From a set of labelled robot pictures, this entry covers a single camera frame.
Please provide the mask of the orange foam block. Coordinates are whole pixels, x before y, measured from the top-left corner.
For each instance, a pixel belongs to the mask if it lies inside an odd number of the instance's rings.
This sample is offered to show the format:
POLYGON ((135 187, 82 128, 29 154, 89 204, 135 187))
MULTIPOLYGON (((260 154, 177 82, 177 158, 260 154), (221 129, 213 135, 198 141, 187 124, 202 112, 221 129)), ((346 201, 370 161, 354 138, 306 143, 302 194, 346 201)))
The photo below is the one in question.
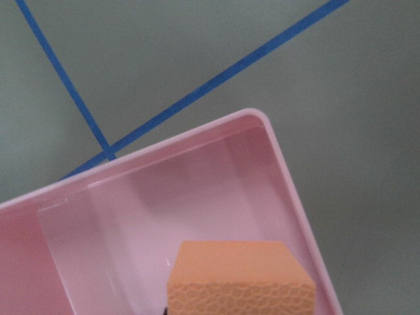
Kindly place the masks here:
POLYGON ((279 241, 184 241, 168 314, 314 314, 316 284, 279 241))

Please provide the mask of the pink plastic bin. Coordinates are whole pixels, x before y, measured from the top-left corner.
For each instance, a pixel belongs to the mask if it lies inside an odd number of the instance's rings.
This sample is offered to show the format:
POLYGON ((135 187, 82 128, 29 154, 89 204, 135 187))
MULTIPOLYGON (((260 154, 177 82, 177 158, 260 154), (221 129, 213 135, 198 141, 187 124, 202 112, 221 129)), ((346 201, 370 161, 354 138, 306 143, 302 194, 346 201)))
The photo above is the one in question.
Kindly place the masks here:
POLYGON ((162 314, 184 240, 284 242, 340 314, 267 116, 245 109, 1 204, 2 314, 162 314))

